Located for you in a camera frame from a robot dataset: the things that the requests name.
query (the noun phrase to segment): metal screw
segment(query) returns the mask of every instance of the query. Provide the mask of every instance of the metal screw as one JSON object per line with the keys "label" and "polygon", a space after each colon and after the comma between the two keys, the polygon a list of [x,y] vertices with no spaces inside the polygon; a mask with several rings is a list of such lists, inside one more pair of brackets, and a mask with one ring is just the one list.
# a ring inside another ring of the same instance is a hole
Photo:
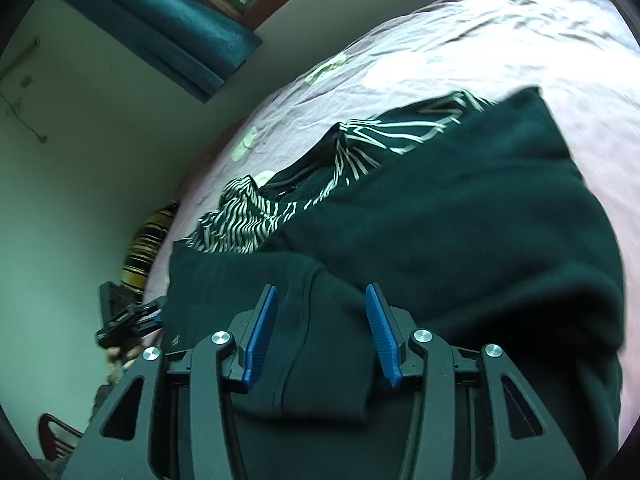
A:
{"label": "metal screw", "polygon": [[223,345],[230,339],[231,339],[231,334],[229,332],[225,332],[224,330],[221,330],[220,332],[216,332],[214,335],[211,336],[211,340],[216,345]]}
{"label": "metal screw", "polygon": [[491,343],[490,345],[487,345],[484,347],[484,352],[489,357],[500,357],[502,355],[502,348],[500,348],[498,345],[494,345],[493,343]]}
{"label": "metal screw", "polygon": [[414,332],[414,339],[418,343],[428,343],[433,339],[433,334],[428,330],[423,330],[423,329],[416,330]]}
{"label": "metal screw", "polygon": [[155,346],[150,346],[142,352],[142,357],[145,361],[155,361],[160,357],[160,349]]}

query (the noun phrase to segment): white wall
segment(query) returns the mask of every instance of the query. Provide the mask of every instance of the white wall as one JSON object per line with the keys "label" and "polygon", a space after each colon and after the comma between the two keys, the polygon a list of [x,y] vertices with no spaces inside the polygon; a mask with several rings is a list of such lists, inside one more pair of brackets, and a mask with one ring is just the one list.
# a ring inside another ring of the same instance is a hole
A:
{"label": "white wall", "polygon": [[[84,428],[106,375],[92,335],[97,286],[118,279],[135,227],[197,152],[371,27],[432,1],[291,0],[206,105],[60,0],[34,4],[0,60],[40,36],[33,59],[0,84],[50,137],[37,143],[0,103],[0,402],[31,452],[42,412]],[[34,83],[22,90],[27,74]]]}
{"label": "white wall", "polygon": [[86,426],[107,375],[97,287],[120,279],[135,228],[177,180],[164,153],[41,54],[0,85],[49,136],[39,144],[0,103],[0,402],[35,455],[40,414]]}

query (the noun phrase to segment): blue gripper pad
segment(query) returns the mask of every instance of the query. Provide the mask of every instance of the blue gripper pad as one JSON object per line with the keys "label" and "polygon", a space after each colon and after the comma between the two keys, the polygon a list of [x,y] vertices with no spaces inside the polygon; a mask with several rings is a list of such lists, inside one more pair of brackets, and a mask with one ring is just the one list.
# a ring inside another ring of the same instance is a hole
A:
{"label": "blue gripper pad", "polygon": [[277,313],[278,289],[272,286],[260,308],[258,321],[255,323],[254,332],[251,334],[249,344],[246,348],[242,384],[244,384],[247,389],[251,388],[260,378]]}
{"label": "blue gripper pad", "polygon": [[400,371],[400,352],[394,338],[389,320],[382,309],[380,298],[376,294],[373,285],[369,285],[365,292],[364,307],[369,319],[369,326],[373,334],[373,343],[378,352],[380,365],[384,376],[391,383],[392,388],[397,388],[402,382]]}

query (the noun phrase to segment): black and white striped fabric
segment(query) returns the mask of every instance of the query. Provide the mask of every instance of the black and white striped fabric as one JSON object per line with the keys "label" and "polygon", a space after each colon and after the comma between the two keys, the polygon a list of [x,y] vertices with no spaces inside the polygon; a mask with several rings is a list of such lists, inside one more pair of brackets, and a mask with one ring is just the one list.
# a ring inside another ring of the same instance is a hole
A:
{"label": "black and white striped fabric", "polygon": [[[286,202],[283,192],[278,200],[268,200],[251,176],[233,179],[223,189],[220,208],[202,216],[184,242],[198,251],[251,253],[293,215],[314,206],[337,187],[349,186],[494,104],[461,90],[395,108],[368,120],[338,123],[327,133],[334,141],[328,144],[333,153],[333,176],[313,198]],[[304,173],[300,168],[296,172]],[[273,188],[273,182],[277,186],[280,173],[268,186]]]}

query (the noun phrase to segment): bed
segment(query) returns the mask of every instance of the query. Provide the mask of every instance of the bed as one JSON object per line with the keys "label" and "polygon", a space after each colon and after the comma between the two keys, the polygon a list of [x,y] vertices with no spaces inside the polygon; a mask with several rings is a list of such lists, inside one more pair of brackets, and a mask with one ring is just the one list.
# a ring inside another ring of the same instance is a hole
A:
{"label": "bed", "polygon": [[265,183],[338,121],[456,89],[501,100],[537,85],[625,262],[627,319],[620,444],[640,413],[640,48],[607,0],[440,0],[399,16],[301,75],[236,125],[194,168],[152,267],[145,301],[165,294],[172,242],[218,206],[223,186]]}

